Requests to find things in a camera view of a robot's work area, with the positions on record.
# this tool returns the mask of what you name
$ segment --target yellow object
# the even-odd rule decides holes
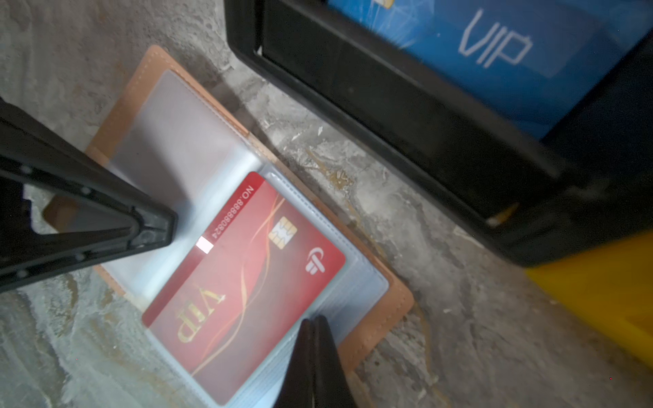
[[[527,274],[580,318],[653,367],[653,232]]]

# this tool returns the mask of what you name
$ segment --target gray marble surface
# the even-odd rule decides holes
[[[418,305],[358,367],[378,407],[651,407],[653,373],[477,246],[229,50],[221,1],[0,0],[0,95],[83,149],[166,48],[381,257]],[[37,209],[48,195],[31,191]],[[35,211],[36,228],[48,227]],[[0,294],[0,407],[198,407],[89,270]]]

